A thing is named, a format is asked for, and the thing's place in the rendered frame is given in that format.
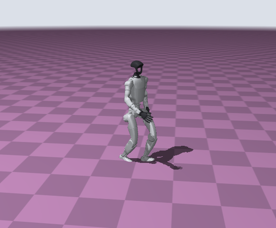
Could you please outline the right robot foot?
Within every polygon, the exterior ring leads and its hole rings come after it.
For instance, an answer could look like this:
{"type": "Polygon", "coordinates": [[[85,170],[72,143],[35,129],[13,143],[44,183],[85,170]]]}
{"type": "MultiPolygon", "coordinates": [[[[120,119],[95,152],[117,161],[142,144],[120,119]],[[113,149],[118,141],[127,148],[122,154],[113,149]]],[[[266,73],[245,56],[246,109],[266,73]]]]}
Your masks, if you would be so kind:
{"type": "Polygon", "coordinates": [[[125,157],[123,156],[123,157],[122,157],[122,154],[119,156],[119,158],[120,158],[120,159],[123,159],[123,160],[125,160],[125,161],[128,161],[128,162],[132,162],[132,160],[131,160],[130,158],[128,158],[127,156],[125,156],[125,157]]]}

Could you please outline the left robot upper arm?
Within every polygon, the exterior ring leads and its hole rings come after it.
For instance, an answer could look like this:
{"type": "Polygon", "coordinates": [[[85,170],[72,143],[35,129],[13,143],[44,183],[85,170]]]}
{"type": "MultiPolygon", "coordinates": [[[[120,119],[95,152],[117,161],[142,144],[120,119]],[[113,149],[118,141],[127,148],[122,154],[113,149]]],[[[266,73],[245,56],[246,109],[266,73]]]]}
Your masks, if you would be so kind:
{"type": "Polygon", "coordinates": [[[147,96],[146,88],[147,88],[148,77],[146,77],[146,76],[143,76],[143,77],[145,78],[145,95],[144,96],[147,96]]]}

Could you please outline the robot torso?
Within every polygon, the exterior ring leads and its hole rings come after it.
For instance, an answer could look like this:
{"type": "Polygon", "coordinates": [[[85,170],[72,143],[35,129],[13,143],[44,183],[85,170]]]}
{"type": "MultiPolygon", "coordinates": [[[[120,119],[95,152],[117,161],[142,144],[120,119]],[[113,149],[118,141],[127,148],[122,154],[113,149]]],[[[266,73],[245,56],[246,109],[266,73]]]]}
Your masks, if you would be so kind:
{"type": "MultiPolygon", "coordinates": [[[[133,80],[133,87],[131,88],[131,94],[129,98],[131,98],[132,102],[136,105],[136,107],[141,109],[140,102],[144,100],[144,95],[145,95],[145,78],[142,75],[139,75],[139,76],[140,78],[135,78],[137,76],[134,76],[128,79],[128,80],[133,80]]],[[[135,118],[139,116],[131,108],[129,108],[128,112],[132,112],[135,118]]]]}

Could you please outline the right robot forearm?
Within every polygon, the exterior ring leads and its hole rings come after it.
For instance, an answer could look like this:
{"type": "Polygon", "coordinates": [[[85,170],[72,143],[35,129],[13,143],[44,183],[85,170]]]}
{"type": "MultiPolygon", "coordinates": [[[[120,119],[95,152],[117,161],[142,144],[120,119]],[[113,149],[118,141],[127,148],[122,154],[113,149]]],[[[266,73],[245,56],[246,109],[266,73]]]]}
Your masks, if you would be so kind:
{"type": "Polygon", "coordinates": [[[139,108],[136,107],[136,105],[135,105],[133,102],[131,102],[131,100],[130,100],[129,98],[126,98],[126,99],[125,99],[125,102],[126,102],[127,106],[128,106],[129,108],[131,108],[135,113],[137,113],[137,114],[140,113],[139,108]]]}

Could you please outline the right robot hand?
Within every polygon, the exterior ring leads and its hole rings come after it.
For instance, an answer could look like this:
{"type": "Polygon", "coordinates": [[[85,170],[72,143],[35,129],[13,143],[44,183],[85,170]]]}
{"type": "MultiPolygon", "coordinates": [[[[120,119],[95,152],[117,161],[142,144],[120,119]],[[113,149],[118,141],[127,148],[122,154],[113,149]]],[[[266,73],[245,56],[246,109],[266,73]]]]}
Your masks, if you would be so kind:
{"type": "MultiPolygon", "coordinates": [[[[141,116],[146,122],[148,122],[148,121],[150,121],[149,119],[151,119],[151,118],[149,118],[149,117],[152,117],[152,116],[150,116],[150,115],[148,115],[148,114],[151,114],[150,112],[144,112],[144,111],[142,111],[141,109],[139,109],[140,110],[140,113],[139,113],[139,116],[141,116]],[[149,117],[148,117],[149,116],[149,117]],[[148,119],[147,119],[148,118],[148,119]],[[148,121],[147,121],[148,120],[148,121]]],[[[153,117],[152,117],[153,118],[153,117]]],[[[151,119],[151,120],[153,120],[153,119],[151,119]]],[[[151,121],[150,121],[151,122],[151,121]]],[[[150,123],[150,122],[148,122],[148,123],[150,123]]]]}

